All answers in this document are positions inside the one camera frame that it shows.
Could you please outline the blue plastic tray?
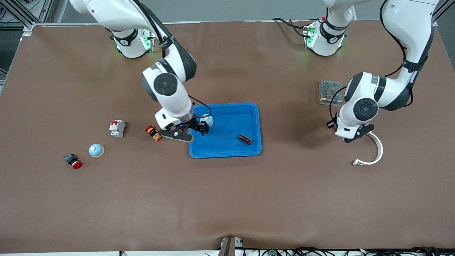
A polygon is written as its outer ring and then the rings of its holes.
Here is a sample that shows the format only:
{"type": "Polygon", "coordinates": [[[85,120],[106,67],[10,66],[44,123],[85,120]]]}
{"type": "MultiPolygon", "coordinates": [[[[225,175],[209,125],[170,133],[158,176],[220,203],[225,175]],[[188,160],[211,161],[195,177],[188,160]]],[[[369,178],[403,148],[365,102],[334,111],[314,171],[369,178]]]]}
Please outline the blue plastic tray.
{"type": "Polygon", "coordinates": [[[214,123],[202,136],[190,130],[194,141],[189,155],[195,159],[257,156],[262,151],[259,108],[253,102],[210,104],[214,123]],[[243,134],[252,139],[247,145],[238,139],[243,134]]]}

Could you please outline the metal mesh power supply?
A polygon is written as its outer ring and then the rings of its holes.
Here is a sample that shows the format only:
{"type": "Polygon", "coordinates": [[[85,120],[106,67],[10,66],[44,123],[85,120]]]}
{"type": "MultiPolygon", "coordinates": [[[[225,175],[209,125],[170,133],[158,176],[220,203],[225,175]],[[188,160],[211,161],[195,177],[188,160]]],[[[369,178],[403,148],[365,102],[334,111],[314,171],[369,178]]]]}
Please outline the metal mesh power supply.
{"type": "Polygon", "coordinates": [[[340,82],[321,80],[319,93],[320,104],[329,106],[330,102],[332,102],[332,106],[338,107],[342,103],[342,95],[337,92],[342,87],[342,83],[340,82]]]}

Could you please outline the white curved pipe clamp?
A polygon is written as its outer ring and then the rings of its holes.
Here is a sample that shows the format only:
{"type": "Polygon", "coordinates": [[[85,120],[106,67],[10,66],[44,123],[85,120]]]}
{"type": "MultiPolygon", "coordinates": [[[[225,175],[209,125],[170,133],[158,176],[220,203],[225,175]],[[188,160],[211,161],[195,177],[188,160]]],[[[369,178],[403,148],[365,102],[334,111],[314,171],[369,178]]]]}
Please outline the white curved pipe clamp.
{"type": "Polygon", "coordinates": [[[365,162],[365,161],[362,161],[360,159],[356,159],[354,160],[354,162],[352,163],[353,166],[356,166],[356,165],[361,165],[361,166],[370,166],[372,164],[376,164],[377,162],[380,161],[380,159],[382,159],[382,156],[383,156],[383,153],[384,153],[384,147],[382,145],[382,142],[380,141],[380,139],[372,132],[368,132],[366,134],[367,136],[369,136],[376,144],[377,146],[377,156],[375,158],[375,160],[373,160],[372,162],[365,162]]]}

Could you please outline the brown table cover sheet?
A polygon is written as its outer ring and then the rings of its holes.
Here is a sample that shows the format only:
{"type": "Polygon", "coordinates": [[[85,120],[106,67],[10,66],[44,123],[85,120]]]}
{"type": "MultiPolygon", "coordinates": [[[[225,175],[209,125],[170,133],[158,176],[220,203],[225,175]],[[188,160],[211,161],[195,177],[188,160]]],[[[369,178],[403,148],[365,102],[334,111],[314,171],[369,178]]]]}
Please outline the brown table cover sheet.
{"type": "Polygon", "coordinates": [[[275,22],[168,28],[198,63],[189,94],[257,104],[260,154],[193,159],[153,141],[160,106],[141,74],[158,54],[127,59],[103,27],[36,27],[0,96],[0,253],[211,250],[229,235],[263,249],[455,248],[455,71],[437,31],[413,104],[373,121],[382,160],[352,166],[375,144],[327,129],[319,82],[400,64],[379,21],[352,23],[328,58],[275,22]]]}

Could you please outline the red mushroom push button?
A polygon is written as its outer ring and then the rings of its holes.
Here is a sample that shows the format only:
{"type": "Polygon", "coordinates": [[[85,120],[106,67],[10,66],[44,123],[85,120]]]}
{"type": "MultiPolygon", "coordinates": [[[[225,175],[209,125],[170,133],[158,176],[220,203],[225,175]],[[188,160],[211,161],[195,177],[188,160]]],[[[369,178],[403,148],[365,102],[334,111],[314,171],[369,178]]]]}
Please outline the red mushroom push button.
{"type": "Polygon", "coordinates": [[[74,154],[67,153],[63,159],[65,162],[70,165],[74,170],[78,170],[79,168],[82,167],[83,163],[81,162],[78,157],[76,157],[74,154]]]}

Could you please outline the white circuit breaker red switch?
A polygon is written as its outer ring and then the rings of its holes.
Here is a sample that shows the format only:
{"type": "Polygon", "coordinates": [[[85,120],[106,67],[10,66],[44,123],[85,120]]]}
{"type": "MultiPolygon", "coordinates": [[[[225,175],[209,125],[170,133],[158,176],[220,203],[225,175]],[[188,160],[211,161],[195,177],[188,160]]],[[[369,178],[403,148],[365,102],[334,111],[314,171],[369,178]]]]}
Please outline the white circuit breaker red switch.
{"type": "Polygon", "coordinates": [[[123,138],[124,136],[124,130],[126,127],[126,123],[122,120],[112,120],[109,123],[109,131],[110,131],[110,136],[116,137],[116,138],[123,138]]]}

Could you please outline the grey arm base connector bracket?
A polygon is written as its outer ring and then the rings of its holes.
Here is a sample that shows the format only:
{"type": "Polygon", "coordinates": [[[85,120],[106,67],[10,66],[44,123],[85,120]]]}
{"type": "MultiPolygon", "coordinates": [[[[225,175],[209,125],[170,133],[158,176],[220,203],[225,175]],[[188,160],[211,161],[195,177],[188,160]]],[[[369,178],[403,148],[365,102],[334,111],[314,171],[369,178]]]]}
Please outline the grey arm base connector bracket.
{"type": "Polygon", "coordinates": [[[303,26],[303,35],[306,47],[312,49],[317,39],[316,22],[303,26]]]}
{"type": "Polygon", "coordinates": [[[154,48],[155,48],[155,39],[156,39],[156,34],[153,31],[147,31],[145,32],[144,36],[144,42],[146,44],[146,49],[147,53],[154,53],[154,48]]]}

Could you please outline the aluminium frame profile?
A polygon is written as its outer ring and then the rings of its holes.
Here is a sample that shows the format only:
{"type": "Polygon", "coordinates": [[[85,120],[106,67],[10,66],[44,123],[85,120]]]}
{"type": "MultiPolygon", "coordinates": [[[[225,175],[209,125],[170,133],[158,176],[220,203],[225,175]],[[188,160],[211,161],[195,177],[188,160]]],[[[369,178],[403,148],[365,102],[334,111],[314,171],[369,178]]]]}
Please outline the aluminium frame profile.
{"type": "Polygon", "coordinates": [[[431,26],[438,26],[437,20],[453,5],[455,5],[455,0],[439,0],[432,14],[431,26]]]}
{"type": "Polygon", "coordinates": [[[56,0],[0,0],[0,31],[31,31],[50,18],[56,0]]]}

